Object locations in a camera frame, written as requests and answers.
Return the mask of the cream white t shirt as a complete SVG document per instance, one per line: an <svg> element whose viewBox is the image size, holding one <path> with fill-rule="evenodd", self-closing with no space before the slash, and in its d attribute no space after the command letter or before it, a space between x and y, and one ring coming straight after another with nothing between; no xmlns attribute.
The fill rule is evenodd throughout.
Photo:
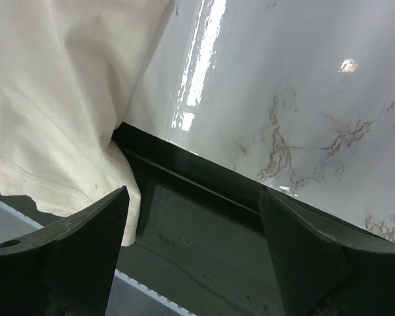
<svg viewBox="0 0 395 316"><path fill-rule="evenodd" d="M67 217L112 191L141 194L112 139L167 1L0 1L0 192Z"/></svg>

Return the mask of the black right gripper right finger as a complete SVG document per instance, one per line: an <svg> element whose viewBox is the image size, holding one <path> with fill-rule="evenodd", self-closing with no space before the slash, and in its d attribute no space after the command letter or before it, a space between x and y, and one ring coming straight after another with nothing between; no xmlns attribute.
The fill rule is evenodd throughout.
<svg viewBox="0 0 395 316"><path fill-rule="evenodd" d="M259 211L287 315L395 315L395 243L270 188Z"/></svg>

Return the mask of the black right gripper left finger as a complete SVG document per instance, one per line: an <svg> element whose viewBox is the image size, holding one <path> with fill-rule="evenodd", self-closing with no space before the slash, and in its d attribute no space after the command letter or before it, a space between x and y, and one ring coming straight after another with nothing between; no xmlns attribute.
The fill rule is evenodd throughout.
<svg viewBox="0 0 395 316"><path fill-rule="evenodd" d="M0 243L0 315L104 315L128 214L121 187Z"/></svg>

